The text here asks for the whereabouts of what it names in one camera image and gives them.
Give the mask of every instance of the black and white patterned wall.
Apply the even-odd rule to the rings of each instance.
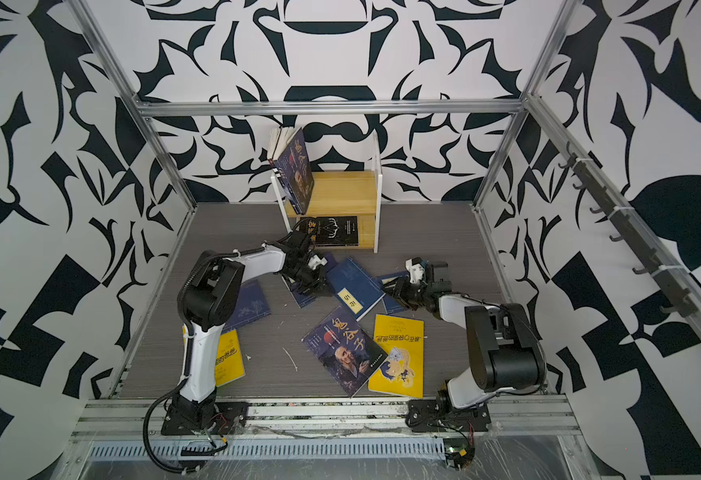
[[[0,1],[0,478],[112,384],[186,213],[67,6]]]
[[[89,3],[140,98],[206,102],[518,98],[561,0]],[[362,168],[376,130],[388,200],[472,200],[507,115],[165,123],[199,201],[274,201],[262,151],[280,124],[306,127],[315,170]]]
[[[587,0],[541,93],[701,283],[701,2]],[[701,475],[701,342],[562,161],[527,120],[484,205],[549,379],[605,475]]]

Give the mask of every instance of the yellow book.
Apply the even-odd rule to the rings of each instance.
[[[217,359],[214,360],[214,380],[217,386],[225,385],[244,376],[244,358],[241,356],[241,347],[238,344],[238,332],[230,332],[220,335],[220,343],[217,347]]]
[[[422,398],[425,323],[397,316],[378,315],[374,341],[388,357],[369,378],[369,390]]]

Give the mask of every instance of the stack of upright books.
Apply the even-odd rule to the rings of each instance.
[[[280,127],[270,133],[268,162],[297,215],[305,215],[315,180],[302,128]]]

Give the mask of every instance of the book title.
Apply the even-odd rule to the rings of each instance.
[[[378,342],[419,342],[422,340],[422,337],[409,335],[378,335],[375,339]]]
[[[347,322],[343,322],[338,318],[332,319],[332,325],[336,326],[337,330],[340,331],[340,335],[345,339],[346,345],[349,346],[351,342],[353,343],[355,347],[355,349],[353,349],[354,351],[363,350],[365,348],[363,336],[358,334],[360,329],[351,330],[348,328]]]
[[[214,360],[214,366],[220,365],[222,362],[225,361],[225,359],[229,359],[231,356],[235,355],[236,353],[238,353],[238,350],[236,350],[236,347],[233,347],[229,351],[226,351],[221,356],[217,357],[216,360]]]

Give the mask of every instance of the dark blue book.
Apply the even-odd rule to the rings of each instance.
[[[335,296],[356,320],[371,310],[383,298],[379,283],[355,262],[352,256],[326,273]]]
[[[230,332],[242,325],[259,320],[270,314],[270,306],[265,300],[265,294],[262,291],[260,282],[249,280],[241,283],[241,288],[238,291],[238,300],[236,301],[236,310],[230,316],[222,333]]]
[[[274,163],[280,174],[281,186],[289,197],[294,211],[298,215],[305,215],[316,182],[313,178],[313,172],[310,170],[310,159],[307,158],[305,135],[302,128],[298,129],[297,133],[289,140],[286,148],[280,152]]]
[[[379,283],[379,288],[383,288],[386,283],[395,280],[400,276],[409,277],[409,272],[403,270],[401,272],[395,272],[394,274],[380,275],[376,277],[377,283]],[[385,306],[385,314],[393,315],[394,313],[403,312],[406,310],[400,303],[396,302],[392,296],[385,295],[383,297],[383,304]]]
[[[324,267],[326,268],[327,272],[329,270],[332,270],[335,266],[337,266],[337,260],[334,258],[334,255],[331,252],[326,252],[326,254],[324,254],[324,258],[326,259],[326,266]],[[313,303],[316,300],[316,297],[313,295],[303,295],[301,293],[297,293],[295,291],[298,287],[297,283],[291,282],[290,280],[287,280],[285,278],[284,283],[287,284],[289,292],[292,294],[292,297],[294,297],[294,301],[298,303],[298,306],[300,308],[305,308],[305,306],[309,305],[310,303]]]
[[[382,347],[341,306],[311,330],[303,342],[350,397],[387,357]]]

